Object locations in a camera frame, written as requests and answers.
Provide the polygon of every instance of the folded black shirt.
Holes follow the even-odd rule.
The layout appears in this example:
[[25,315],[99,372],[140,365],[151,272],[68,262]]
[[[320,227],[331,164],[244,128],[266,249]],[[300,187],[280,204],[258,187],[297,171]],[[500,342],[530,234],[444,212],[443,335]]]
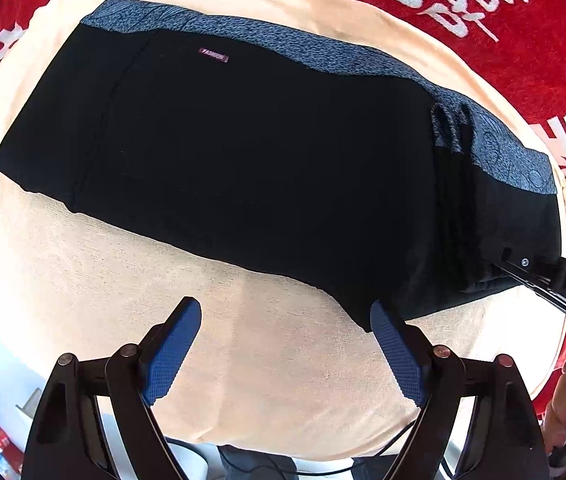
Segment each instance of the folded black shirt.
[[546,155],[383,52],[107,0],[0,146],[23,189],[175,247],[320,288],[363,328],[513,286],[496,237],[560,254]]

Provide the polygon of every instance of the blue fabric trim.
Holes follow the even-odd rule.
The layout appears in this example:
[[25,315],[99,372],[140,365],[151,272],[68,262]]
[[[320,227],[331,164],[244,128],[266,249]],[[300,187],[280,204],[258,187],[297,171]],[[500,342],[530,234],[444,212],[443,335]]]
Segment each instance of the blue fabric trim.
[[425,401],[423,373],[379,301],[372,304],[369,319],[403,396],[422,406]]
[[540,194],[557,192],[552,166],[544,153],[525,148],[502,121],[469,97],[435,85],[380,50],[283,25],[202,14],[183,7],[139,0],[105,0],[80,22],[122,33],[167,29],[210,34],[261,46],[314,70],[410,79],[418,82],[438,103],[437,110],[432,111],[436,146],[462,152],[460,125],[468,124],[474,131],[473,164],[493,178],[519,189]]
[[148,367],[143,389],[143,399],[149,406],[153,406],[156,399],[166,396],[172,387],[176,374],[201,328],[201,319],[201,306],[196,300],[192,300],[185,307],[163,346],[156,352]]

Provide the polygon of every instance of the black garment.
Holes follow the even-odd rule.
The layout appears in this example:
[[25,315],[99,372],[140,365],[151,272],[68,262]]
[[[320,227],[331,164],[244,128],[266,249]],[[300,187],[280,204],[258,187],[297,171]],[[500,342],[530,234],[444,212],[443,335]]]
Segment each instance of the black garment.
[[79,25],[0,171],[70,211],[320,288],[370,330],[375,300],[412,319],[513,286],[482,261],[484,236],[560,253],[556,196],[435,147],[435,105],[412,80],[243,41]]

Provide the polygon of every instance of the human hand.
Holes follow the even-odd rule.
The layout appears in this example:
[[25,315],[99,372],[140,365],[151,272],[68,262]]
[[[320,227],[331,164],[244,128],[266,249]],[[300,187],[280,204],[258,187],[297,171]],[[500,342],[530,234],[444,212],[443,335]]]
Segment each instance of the human hand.
[[541,424],[547,454],[550,454],[554,447],[565,446],[566,442],[566,361],[562,372]]

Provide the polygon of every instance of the garment label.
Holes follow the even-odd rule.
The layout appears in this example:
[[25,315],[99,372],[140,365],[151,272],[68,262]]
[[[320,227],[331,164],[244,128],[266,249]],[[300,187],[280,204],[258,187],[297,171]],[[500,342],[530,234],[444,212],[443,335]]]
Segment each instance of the garment label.
[[209,50],[208,48],[199,48],[198,51],[200,54],[205,54],[206,56],[213,57],[214,59],[223,61],[224,63],[227,63],[230,60],[229,56],[226,56],[225,54],[219,54],[218,52],[214,52],[213,50]]

